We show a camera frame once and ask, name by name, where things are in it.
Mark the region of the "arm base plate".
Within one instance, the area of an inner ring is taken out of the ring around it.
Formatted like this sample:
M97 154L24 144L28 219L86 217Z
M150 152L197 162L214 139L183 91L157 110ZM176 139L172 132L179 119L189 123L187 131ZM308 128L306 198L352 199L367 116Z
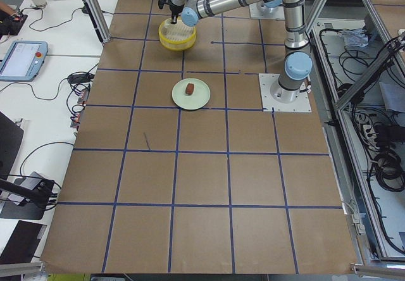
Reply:
M283 89L278 73L259 73L262 110L265 112L311 113L311 104L305 82L295 91Z

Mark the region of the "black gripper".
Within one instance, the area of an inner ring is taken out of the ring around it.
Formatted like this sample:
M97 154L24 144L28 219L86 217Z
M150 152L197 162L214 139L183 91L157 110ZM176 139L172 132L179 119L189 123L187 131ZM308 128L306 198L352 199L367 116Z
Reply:
M185 0L158 0L159 9L163 9L164 5L168 5L171 11L171 24L177 24L178 16L184 8Z

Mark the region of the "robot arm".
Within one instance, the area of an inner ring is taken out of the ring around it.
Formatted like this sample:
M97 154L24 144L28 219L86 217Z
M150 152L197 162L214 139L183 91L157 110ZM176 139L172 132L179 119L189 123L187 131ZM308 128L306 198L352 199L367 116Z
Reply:
M255 9L267 15L281 10L281 17L264 21L263 32L267 37L285 36L283 70L270 87L272 98L284 104L297 99L313 67L304 5L305 0L158 0L159 9L169 7L172 24L180 18L189 27L195 27L204 18L239 8Z

